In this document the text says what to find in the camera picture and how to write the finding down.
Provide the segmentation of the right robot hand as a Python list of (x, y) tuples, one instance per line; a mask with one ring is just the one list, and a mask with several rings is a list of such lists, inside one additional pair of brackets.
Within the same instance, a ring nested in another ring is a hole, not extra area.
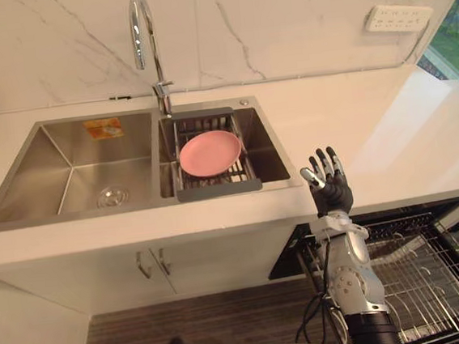
[(333, 211), (349, 214), (354, 203), (353, 192), (347, 183), (341, 160), (332, 147), (317, 148), (309, 156), (310, 167), (301, 168), (300, 175), (307, 181), (317, 208), (317, 216)]

